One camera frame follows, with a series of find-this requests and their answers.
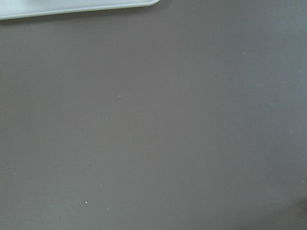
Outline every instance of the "gray table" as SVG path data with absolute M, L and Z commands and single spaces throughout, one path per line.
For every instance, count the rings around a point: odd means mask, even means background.
M 306 229 L 306 12 L 161 0 L 0 22 L 0 229 Z

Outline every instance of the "white plastic object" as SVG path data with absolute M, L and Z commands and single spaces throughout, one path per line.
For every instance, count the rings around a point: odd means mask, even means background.
M 0 0 L 0 20 L 47 14 L 150 6 L 159 0 Z

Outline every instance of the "gray surface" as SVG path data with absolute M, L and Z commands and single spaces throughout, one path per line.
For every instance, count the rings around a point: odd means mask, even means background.
M 1 22 L 0 229 L 306 229 L 306 12 L 161 0 Z

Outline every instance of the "white tray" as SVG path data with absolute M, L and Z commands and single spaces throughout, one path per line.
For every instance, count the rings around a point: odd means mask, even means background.
M 159 0 L 0 0 L 0 20 L 79 11 L 149 6 Z

